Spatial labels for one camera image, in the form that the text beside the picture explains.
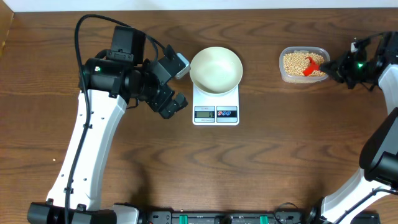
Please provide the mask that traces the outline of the red plastic measuring scoop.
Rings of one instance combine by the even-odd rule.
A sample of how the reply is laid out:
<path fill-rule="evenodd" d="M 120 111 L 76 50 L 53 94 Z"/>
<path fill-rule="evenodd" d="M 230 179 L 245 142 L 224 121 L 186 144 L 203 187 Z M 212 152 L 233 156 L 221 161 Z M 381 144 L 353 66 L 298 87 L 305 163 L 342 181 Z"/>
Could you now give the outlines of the red plastic measuring scoop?
<path fill-rule="evenodd" d="M 307 59 L 309 60 L 309 64 L 308 67 L 303 71 L 305 77 L 311 75 L 314 71 L 318 71 L 320 68 L 320 65 L 317 64 L 314 59 L 311 57 L 307 57 Z"/>

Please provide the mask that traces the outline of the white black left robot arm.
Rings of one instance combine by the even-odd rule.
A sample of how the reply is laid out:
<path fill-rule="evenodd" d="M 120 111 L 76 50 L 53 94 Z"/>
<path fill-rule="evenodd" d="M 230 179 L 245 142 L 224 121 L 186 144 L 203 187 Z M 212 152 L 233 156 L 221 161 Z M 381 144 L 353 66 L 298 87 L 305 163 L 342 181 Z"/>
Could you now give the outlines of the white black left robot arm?
<path fill-rule="evenodd" d="M 117 203 L 101 208 L 104 169 L 116 128 L 129 102 L 145 102 L 164 119 L 187 106 L 168 82 L 182 78 L 189 61 L 171 46 L 163 57 L 144 58 L 148 36 L 117 26 L 109 49 L 82 66 L 78 114 L 60 173 L 45 202 L 31 203 L 30 223 L 144 223 L 135 207 Z"/>

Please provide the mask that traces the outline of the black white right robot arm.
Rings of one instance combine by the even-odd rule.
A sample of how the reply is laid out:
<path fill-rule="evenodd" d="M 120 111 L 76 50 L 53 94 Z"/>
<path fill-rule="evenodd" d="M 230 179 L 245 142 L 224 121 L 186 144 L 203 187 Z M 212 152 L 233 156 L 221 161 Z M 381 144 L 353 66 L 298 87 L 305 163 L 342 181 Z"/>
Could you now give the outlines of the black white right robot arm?
<path fill-rule="evenodd" d="M 366 47 L 375 36 L 355 40 L 336 60 L 320 64 L 319 70 L 352 89 L 370 84 L 382 90 L 387 118 L 366 141 L 359 169 L 336 192 L 320 200 L 307 216 L 307 223 L 351 223 L 372 203 L 397 194 L 397 32 L 378 33 L 380 42 L 372 59 Z"/>

